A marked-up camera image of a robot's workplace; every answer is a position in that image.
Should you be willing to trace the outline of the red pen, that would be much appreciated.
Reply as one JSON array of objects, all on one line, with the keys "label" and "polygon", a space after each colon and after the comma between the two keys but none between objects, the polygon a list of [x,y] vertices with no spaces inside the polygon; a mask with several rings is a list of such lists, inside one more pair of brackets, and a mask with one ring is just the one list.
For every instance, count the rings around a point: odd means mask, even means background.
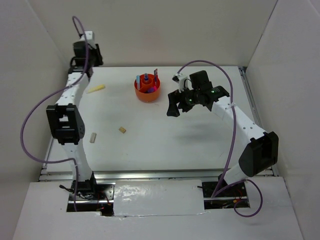
[{"label": "red pen", "polygon": [[154,85],[157,86],[158,82],[159,82],[158,69],[156,68],[154,70]]}]

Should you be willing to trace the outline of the blue gel pen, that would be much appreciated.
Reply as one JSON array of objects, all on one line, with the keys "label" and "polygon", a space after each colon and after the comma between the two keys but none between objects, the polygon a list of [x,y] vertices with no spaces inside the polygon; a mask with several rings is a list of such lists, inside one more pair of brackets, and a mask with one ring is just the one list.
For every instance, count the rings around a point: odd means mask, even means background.
[{"label": "blue gel pen", "polygon": [[157,78],[158,78],[158,69],[156,68],[153,71],[153,83],[154,83],[154,86],[157,86]]}]

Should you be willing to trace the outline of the small blue-capped glue bottle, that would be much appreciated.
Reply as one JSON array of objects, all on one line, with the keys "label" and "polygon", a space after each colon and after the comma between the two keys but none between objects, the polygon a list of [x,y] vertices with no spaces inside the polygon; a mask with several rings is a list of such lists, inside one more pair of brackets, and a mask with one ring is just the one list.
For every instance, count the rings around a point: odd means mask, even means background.
[{"label": "small blue-capped glue bottle", "polygon": [[143,79],[144,79],[144,82],[145,82],[146,84],[149,82],[149,75],[148,75],[148,73],[145,73],[145,74],[144,74]]}]

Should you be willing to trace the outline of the blue-capped clear tube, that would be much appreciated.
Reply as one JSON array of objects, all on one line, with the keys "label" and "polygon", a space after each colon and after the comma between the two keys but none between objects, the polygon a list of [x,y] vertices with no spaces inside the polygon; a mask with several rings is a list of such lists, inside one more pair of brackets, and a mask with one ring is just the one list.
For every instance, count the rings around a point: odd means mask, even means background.
[{"label": "blue-capped clear tube", "polygon": [[141,79],[140,75],[136,76],[136,89],[139,90],[141,88]]}]

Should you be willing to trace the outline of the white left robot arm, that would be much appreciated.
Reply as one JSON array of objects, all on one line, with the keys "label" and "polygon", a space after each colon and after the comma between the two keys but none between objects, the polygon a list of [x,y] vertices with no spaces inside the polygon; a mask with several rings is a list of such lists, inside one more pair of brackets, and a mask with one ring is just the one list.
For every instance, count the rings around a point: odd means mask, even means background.
[{"label": "white left robot arm", "polygon": [[93,68],[103,65],[100,47],[88,44],[88,64],[85,67],[85,41],[73,44],[74,57],[70,61],[66,89],[54,105],[48,105],[46,115],[52,137],[64,149],[67,158],[72,159],[72,185],[69,189],[77,197],[92,200],[97,197],[99,187],[90,168],[84,146],[85,123],[78,105],[93,75]]}]

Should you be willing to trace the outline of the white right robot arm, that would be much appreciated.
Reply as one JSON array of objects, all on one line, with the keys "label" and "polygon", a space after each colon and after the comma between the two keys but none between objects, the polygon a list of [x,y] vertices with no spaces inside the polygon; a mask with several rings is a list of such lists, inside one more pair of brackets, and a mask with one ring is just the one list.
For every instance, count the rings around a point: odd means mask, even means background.
[{"label": "white right robot arm", "polygon": [[186,76],[177,73],[173,81],[178,89],[168,94],[167,116],[178,117],[201,105],[218,116],[233,133],[231,142],[239,138],[244,146],[237,163],[229,168],[218,190],[223,196],[230,196],[236,189],[235,182],[254,177],[275,165],[278,161],[279,137],[266,132],[231,100],[231,94],[222,86],[214,87],[205,70]]}]

